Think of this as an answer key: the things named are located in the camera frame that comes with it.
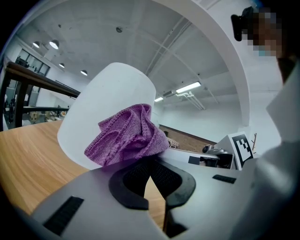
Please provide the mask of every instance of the wooden table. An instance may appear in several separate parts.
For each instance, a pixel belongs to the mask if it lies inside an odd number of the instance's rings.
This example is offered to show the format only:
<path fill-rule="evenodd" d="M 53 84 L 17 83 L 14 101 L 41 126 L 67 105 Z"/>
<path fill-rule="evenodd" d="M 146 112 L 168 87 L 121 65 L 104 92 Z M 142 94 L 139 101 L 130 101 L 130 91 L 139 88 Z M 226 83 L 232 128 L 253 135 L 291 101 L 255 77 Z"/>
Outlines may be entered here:
<path fill-rule="evenodd" d="M 0 183 L 12 204 L 30 214 L 54 191 L 88 169 L 70 160 L 60 148 L 61 121 L 39 123 L 0 132 Z M 145 198 L 149 213 L 162 228 L 165 200 L 152 179 Z"/>

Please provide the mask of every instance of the railing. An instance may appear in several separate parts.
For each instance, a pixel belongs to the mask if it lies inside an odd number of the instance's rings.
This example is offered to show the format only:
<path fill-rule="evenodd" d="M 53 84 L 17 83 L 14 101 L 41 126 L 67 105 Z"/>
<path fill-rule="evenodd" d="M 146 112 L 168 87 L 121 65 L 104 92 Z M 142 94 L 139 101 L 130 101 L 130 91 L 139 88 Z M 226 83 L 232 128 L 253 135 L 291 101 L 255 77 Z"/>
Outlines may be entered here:
<path fill-rule="evenodd" d="M 74 88 L 71 88 L 71 87 L 69 87 L 68 85 L 63 84 L 63 83 L 60 82 L 60 81 L 57 81 L 57 80 L 55 80 L 55 81 L 56 81 L 57 83 L 59 83 L 59 84 L 65 86 L 65 87 L 67 87 L 67 88 L 70 88 L 70 89 L 72 89 L 72 90 L 75 90 Z"/>
<path fill-rule="evenodd" d="M 70 87 L 66 87 L 64 85 L 61 85 L 60 83 L 57 83 L 49 78 L 46 78 L 44 76 L 38 75 L 16 63 L 9 62 L 5 69 L 5 76 L 2 82 L 2 85 L 0 86 L 0 106 L 4 107 L 4 98 L 6 89 L 9 85 L 10 80 L 16 80 L 20 82 L 20 87 L 16 88 L 15 94 L 16 97 L 16 103 L 15 103 L 15 109 L 14 109 L 14 116 L 15 116 L 15 128 L 22 126 L 22 115 L 23 113 L 32 112 L 32 111 L 38 111 L 39 108 L 40 111 L 51 111 L 49 109 L 53 109 L 53 111 L 67 111 L 68 109 L 65 108 L 43 108 L 43 107 L 24 107 L 24 101 L 26 96 L 26 91 L 29 85 L 37 86 L 40 88 L 44 88 L 50 91 L 58 92 L 73 98 L 76 98 L 79 96 L 80 92 L 71 89 Z M 0 132 L 3 131 L 3 117 L 0 117 Z"/>

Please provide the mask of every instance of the person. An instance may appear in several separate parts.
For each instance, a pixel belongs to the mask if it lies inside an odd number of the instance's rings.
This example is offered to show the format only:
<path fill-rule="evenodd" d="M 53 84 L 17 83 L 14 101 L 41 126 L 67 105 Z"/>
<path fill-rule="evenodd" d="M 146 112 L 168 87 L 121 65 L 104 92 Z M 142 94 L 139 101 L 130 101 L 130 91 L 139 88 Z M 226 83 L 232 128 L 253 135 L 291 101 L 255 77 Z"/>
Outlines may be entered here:
<path fill-rule="evenodd" d="M 56 117 L 59 118 L 60 117 L 60 111 L 56 112 Z"/>
<path fill-rule="evenodd" d="M 8 112 L 8 122 L 12 123 L 14 121 L 14 115 L 15 115 L 15 99 L 10 100 L 9 104 L 9 112 Z"/>
<path fill-rule="evenodd" d="M 232 16 L 235 39 L 244 33 L 260 52 L 275 56 L 284 83 L 299 59 L 297 11 L 293 1 L 254 0 L 241 17 Z"/>
<path fill-rule="evenodd" d="M 234 37 L 245 33 L 258 50 L 275 56 L 283 88 L 267 107 L 282 142 L 300 140 L 300 61 L 297 1 L 255 0 L 242 16 L 231 17 Z"/>
<path fill-rule="evenodd" d="M 259 51 L 277 58 L 283 88 L 267 106 L 267 112 L 280 134 L 281 144 L 257 160 L 256 181 L 251 186 L 255 191 L 249 197 L 231 239 L 274 239 L 282 235 L 282 229 L 288 229 L 284 231 L 287 239 L 297 235 L 289 217 L 299 211 L 300 190 L 300 61 L 296 4 L 297 1 L 256 0 L 252 7 L 243 11 L 242 16 L 232 16 L 237 41 L 241 41 L 241 34 L 245 33 Z M 272 190 L 266 187 L 271 178 L 274 186 L 275 182 L 279 183 Z M 281 197 L 273 191 L 275 188 L 280 189 Z"/>

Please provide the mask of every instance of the white lampshade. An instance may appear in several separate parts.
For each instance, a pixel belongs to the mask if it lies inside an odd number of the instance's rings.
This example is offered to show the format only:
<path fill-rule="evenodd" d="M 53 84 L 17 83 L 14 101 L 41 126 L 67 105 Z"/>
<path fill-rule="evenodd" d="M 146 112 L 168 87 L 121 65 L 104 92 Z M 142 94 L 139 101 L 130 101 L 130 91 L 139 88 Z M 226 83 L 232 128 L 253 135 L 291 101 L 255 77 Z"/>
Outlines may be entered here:
<path fill-rule="evenodd" d="M 49 42 L 50 46 L 53 47 L 54 49 L 58 49 L 60 46 L 60 43 L 58 42 L 58 40 L 52 40 Z"/>
<path fill-rule="evenodd" d="M 34 45 L 35 47 L 39 48 L 39 42 L 38 42 L 38 41 L 34 42 L 33 45 Z"/>
<path fill-rule="evenodd" d="M 98 123 L 135 104 L 153 107 L 156 90 L 142 72 L 123 63 L 104 68 L 78 96 L 58 131 L 60 147 L 74 162 L 88 169 L 101 167 L 84 154 L 100 133 Z"/>
<path fill-rule="evenodd" d="M 87 76 L 88 75 L 88 72 L 86 70 L 82 70 L 80 71 L 83 75 Z"/>

